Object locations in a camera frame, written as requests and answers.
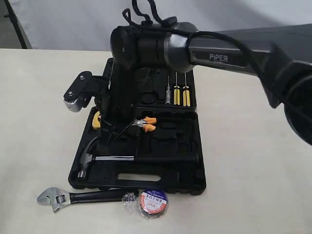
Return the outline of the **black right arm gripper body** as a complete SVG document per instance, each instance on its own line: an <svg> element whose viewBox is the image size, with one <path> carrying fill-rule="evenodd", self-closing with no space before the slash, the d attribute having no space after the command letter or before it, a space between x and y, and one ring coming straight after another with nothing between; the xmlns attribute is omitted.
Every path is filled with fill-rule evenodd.
<svg viewBox="0 0 312 234"><path fill-rule="evenodd" d="M148 67L127 69L113 58L107 59L95 92L95 104L102 115L99 146L108 146L134 120L139 96L150 70Z"/></svg>

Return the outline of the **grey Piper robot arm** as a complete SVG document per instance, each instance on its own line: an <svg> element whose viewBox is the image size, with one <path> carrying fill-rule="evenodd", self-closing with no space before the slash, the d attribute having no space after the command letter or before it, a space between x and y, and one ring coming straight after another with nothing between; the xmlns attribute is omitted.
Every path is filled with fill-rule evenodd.
<svg viewBox="0 0 312 234"><path fill-rule="evenodd" d="M150 71L186 73L196 66L258 77L272 108L280 104L292 130L312 142L312 26L310 24L221 32L176 22L116 27L110 37L113 65L105 113L134 119Z"/></svg>

